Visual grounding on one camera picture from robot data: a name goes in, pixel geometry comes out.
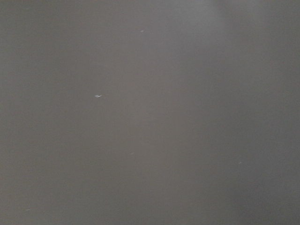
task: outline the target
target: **gray wall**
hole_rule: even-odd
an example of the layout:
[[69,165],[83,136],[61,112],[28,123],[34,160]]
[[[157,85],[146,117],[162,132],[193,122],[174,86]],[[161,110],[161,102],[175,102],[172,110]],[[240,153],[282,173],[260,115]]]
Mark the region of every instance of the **gray wall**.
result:
[[300,224],[299,1],[1,1],[0,33],[0,224]]

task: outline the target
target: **smooth gray background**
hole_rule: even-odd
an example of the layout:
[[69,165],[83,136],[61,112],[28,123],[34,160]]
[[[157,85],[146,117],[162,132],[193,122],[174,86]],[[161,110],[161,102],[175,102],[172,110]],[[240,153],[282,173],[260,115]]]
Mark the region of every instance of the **smooth gray background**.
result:
[[0,32],[1,225],[300,224],[300,1],[2,0]]

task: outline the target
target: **gray surface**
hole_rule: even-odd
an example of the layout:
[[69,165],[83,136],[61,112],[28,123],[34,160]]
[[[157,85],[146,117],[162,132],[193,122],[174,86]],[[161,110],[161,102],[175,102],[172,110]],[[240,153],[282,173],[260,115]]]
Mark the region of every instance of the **gray surface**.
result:
[[1,225],[300,224],[300,1],[0,8]]

